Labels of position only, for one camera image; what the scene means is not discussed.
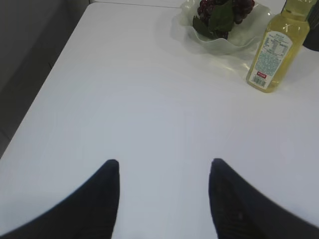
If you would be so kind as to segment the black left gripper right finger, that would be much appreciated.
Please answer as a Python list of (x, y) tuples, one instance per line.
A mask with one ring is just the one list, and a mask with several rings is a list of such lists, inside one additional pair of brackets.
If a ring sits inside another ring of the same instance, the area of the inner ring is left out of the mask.
[(209, 203), (219, 239), (317, 239), (318, 227), (277, 205), (223, 159), (209, 174)]

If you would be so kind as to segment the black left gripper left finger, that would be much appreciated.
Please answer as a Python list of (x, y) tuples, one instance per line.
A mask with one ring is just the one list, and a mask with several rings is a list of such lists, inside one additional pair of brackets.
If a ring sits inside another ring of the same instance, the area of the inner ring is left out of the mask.
[(3, 239), (110, 239), (120, 198), (119, 163), (107, 160), (81, 187)]

